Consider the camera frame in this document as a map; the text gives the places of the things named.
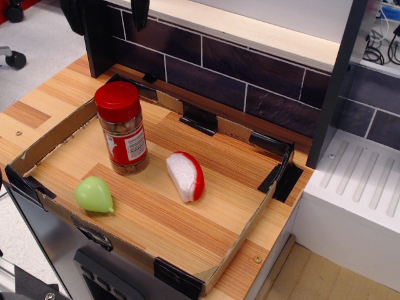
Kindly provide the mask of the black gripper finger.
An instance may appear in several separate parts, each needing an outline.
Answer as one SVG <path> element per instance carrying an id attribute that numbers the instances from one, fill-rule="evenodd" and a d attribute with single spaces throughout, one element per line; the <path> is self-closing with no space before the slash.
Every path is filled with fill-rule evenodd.
<path id="1" fill-rule="evenodd" d="M 72 31 L 78 35 L 83 35 L 84 28 L 81 16 L 81 1 L 60 0 L 60 6 Z"/>
<path id="2" fill-rule="evenodd" d="M 149 14 L 150 0 L 131 0 L 131 10 L 137 31 L 146 27 Z"/>

